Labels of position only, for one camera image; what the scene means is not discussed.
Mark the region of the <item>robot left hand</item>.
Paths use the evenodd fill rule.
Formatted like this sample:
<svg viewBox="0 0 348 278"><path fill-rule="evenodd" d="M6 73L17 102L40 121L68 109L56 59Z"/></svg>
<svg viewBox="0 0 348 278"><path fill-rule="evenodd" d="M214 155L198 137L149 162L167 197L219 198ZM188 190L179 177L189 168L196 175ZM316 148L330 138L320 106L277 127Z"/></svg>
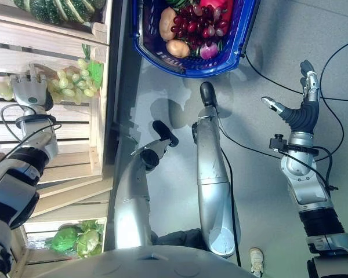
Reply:
<svg viewBox="0 0 348 278"><path fill-rule="evenodd" d="M44 114L53 108L53 99L48 90L47 77L37 68L36 64L29 64L26 73L11 75L10 85L19 105Z"/></svg>

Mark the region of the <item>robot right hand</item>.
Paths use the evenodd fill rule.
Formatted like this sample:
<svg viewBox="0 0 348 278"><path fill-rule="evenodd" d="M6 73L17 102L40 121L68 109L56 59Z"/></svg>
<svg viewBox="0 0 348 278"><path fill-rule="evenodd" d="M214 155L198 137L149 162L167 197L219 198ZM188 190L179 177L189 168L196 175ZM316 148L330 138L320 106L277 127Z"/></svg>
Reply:
<svg viewBox="0 0 348 278"><path fill-rule="evenodd" d="M267 96L262 97L261 101L276 112L290 126L292 132L313 134L320 110L318 76L308 60L300 63L300 71L303 75L300 79L303 86L303 100L299 109L288 108Z"/></svg>

